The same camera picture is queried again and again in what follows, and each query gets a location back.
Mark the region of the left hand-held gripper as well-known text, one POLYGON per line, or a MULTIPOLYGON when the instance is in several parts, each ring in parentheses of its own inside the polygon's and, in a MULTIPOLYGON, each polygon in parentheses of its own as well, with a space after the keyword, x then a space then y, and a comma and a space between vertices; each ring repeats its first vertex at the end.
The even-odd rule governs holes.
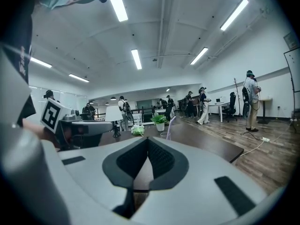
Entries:
POLYGON ((50 141, 61 150, 74 147, 97 147, 103 133, 113 124, 106 121, 82 120, 78 110, 70 109, 49 98, 40 118, 41 139, 50 141))

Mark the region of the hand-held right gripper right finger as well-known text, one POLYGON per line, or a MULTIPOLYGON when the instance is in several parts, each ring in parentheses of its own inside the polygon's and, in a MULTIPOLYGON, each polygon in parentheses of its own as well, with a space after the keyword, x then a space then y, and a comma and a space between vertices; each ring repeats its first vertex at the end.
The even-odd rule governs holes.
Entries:
POLYGON ((215 182, 228 177, 254 204, 266 198, 265 191, 236 166, 199 148, 167 141, 189 161, 184 179, 173 189, 150 192, 147 222, 151 225, 218 225, 238 217, 215 182))

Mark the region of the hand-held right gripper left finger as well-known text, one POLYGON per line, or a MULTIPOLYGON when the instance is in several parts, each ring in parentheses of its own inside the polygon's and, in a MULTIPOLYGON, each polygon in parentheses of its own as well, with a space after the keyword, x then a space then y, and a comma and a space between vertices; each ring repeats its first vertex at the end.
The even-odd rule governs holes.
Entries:
POLYGON ((102 169, 103 160, 129 144, 138 141, 132 138, 105 146, 57 152, 54 145, 42 141, 45 160, 51 178, 64 202, 66 225, 147 225, 149 216, 140 209, 132 218, 125 218, 113 209, 125 202, 127 190, 113 185, 102 169))

